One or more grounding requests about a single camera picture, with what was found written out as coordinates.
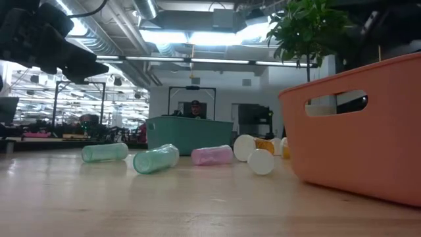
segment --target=light fixture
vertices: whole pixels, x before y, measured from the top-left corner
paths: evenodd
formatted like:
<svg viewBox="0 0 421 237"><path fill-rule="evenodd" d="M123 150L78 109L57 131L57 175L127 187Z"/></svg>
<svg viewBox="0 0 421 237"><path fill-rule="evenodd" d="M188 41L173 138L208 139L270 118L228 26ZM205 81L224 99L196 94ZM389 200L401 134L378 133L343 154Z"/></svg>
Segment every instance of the light fixture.
<svg viewBox="0 0 421 237"><path fill-rule="evenodd" d="M251 66L286 66L296 67L295 62L276 62L276 61L248 61L248 60L231 60L231 59L195 59L195 58L178 58L178 57L136 57L136 56L121 56L121 60L129 61L150 61L150 62L169 62L169 63L220 63L220 64L235 64L235 65L251 65ZM306 67L306 63L300 63L301 67ZM311 68L316 67L317 64L310 64Z"/></svg>
<svg viewBox="0 0 421 237"><path fill-rule="evenodd" d="M191 59L192 63L225 63L225 64L249 64L248 60L229 60L229 59Z"/></svg>
<svg viewBox="0 0 421 237"><path fill-rule="evenodd" d="M114 79L114 86L121 86L123 82L121 81L121 77L116 76Z"/></svg>
<svg viewBox="0 0 421 237"><path fill-rule="evenodd" d="M135 97L136 99L140 99L140 98L141 98L141 94L140 94L140 92L135 92L135 93L134 93L134 97Z"/></svg>
<svg viewBox="0 0 421 237"><path fill-rule="evenodd" d="M260 9L253 9L251 12L245 17L245 23L248 26L259 24L266 21L266 16Z"/></svg>
<svg viewBox="0 0 421 237"><path fill-rule="evenodd" d="M70 94L77 97L85 97L85 94L82 92L71 91Z"/></svg>
<svg viewBox="0 0 421 237"><path fill-rule="evenodd" d="M259 66L290 66L295 67L297 66L297 63L292 62L270 62L270 61L256 61L256 65ZM300 63L301 67L307 67L306 63Z"/></svg>
<svg viewBox="0 0 421 237"><path fill-rule="evenodd" d="M234 33L220 33L220 32L194 32L191 35L190 43L195 45L239 45L239 39Z"/></svg>
<svg viewBox="0 0 421 237"><path fill-rule="evenodd" d="M258 23L250 25L241 31L237 32L237 37L241 41L253 40L259 38L259 41L262 42L266 39L266 34L269 32L269 23Z"/></svg>
<svg viewBox="0 0 421 237"><path fill-rule="evenodd" d="M151 62L184 62L183 58L175 57L126 57L127 60L151 61Z"/></svg>
<svg viewBox="0 0 421 237"><path fill-rule="evenodd" d="M38 75L32 75L30 78L30 81L33 83L39 83L39 76Z"/></svg>
<svg viewBox="0 0 421 237"><path fill-rule="evenodd" d="M97 63L123 64L123 61L97 60Z"/></svg>
<svg viewBox="0 0 421 237"><path fill-rule="evenodd" d="M105 59L105 60L107 60L107 59L109 59L109 60L117 60L118 59L118 56L109 56L109 55L98 55L97 56L97 60L98 59Z"/></svg>
<svg viewBox="0 0 421 237"><path fill-rule="evenodd" d="M150 43L187 43L184 32L140 30L140 34L146 42Z"/></svg>

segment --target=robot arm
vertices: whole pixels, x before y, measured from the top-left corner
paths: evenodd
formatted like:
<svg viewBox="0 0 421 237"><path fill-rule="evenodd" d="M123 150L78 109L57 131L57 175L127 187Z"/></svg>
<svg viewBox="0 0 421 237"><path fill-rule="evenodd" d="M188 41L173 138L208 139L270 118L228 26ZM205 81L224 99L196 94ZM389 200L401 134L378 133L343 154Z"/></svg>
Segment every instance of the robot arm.
<svg viewBox="0 0 421 237"><path fill-rule="evenodd" d="M62 11L39 0L0 2L0 60L56 74L57 68L79 84L108 72L97 56L65 40L74 24Z"/></svg>

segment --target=bin handle hole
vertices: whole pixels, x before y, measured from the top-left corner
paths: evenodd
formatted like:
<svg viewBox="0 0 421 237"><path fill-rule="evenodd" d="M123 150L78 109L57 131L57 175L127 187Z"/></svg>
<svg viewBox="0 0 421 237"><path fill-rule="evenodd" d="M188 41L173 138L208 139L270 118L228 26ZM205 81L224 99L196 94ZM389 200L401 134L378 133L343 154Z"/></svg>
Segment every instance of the bin handle hole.
<svg viewBox="0 0 421 237"><path fill-rule="evenodd" d="M307 116L320 117L361 111L368 104L368 95L363 90L351 90L315 97L309 101L305 105Z"/></svg>

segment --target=cable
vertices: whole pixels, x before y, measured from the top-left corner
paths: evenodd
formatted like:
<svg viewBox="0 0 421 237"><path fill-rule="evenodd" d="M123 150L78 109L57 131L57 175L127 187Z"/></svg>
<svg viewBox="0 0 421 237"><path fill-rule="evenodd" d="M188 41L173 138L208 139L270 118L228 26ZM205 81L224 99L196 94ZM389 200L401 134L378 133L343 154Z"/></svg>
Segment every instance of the cable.
<svg viewBox="0 0 421 237"><path fill-rule="evenodd" d="M92 16L93 14L97 14L99 13L100 10L102 10L105 5L107 4L108 0L104 0L101 5L95 9L94 11L91 11L90 13L83 13L83 14L74 14L74 15L70 15L68 16L69 18L81 18L81 17L87 17L87 16Z"/></svg>
<svg viewBox="0 0 421 237"><path fill-rule="evenodd" d="M211 7L212 7L215 3L219 3L219 5L221 5L224 9L226 9L226 7L225 7L225 6L224 6L221 2L219 2L219 1L213 1L213 2L210 4L210 6L209 6L208 11L211 11Z"/></svg>
<svg viewBox="0 0 421 237"><path fill-rule="evenodd" d="M9 86L9 91L12 91L12 87L17 85L19 83L19 81L29 72L29 68L25 70L25 72L20 76L20 78L18 78L18 80L16 80L14 83L11 84L11 86Z"/></svg>

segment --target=white wall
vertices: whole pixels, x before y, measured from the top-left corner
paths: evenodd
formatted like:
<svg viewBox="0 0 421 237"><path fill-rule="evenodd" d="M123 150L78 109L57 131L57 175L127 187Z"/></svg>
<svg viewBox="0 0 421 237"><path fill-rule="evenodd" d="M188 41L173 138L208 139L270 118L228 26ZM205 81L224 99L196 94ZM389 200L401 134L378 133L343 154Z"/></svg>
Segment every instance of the white wall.
<svg viewBox="0 0 421 237"><path fill-rule="evenodd" d="M311 80L318 80L334 73L334 58L326 57L322 68L311 69ZM171 76L171 72L161 72L160 80L171 86L189 86L189 73ZM255 103L263 106L269 106L273 110L273 129L274 133L280 137L284 127L282 116L282 105L279 102L279 93L292 86L297 86L307 82L307 72L305 68L285 68L268 67L260 78L254 77L250 72L195 72L195 76L202 78L201 86L217 88L216 96L216 120L232 122L232 104L233 103ZM252 79L252 87L244 88L241 86L242 79ZM173 96L170 105L170 113L177 109L178 102L199 100L207 103L207 116L213 119L213 99L202 91L180 90ZM317 101L316 104L330 105L335 103L334 99L327 98ZM168 106L168 86L151 88L149 117L157 117L167 114Z"/></svg>

